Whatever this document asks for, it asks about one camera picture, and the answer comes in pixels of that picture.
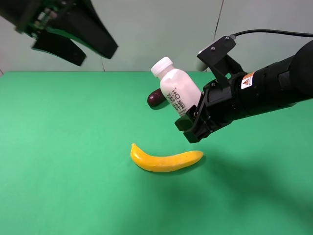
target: green tabletop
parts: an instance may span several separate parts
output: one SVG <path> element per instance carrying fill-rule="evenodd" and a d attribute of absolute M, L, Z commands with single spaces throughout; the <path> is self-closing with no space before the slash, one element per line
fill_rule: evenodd
<path fill-rule="evenodd" d="M 202 87 L 210 73 L 190 73 Z M 1 235 L 313 234 L 312 102 L 233 122 L 197 144 L 152 110 L 149 72 L 0 78 Z M 130 158 L 205 153 L 150 173 Z"/>

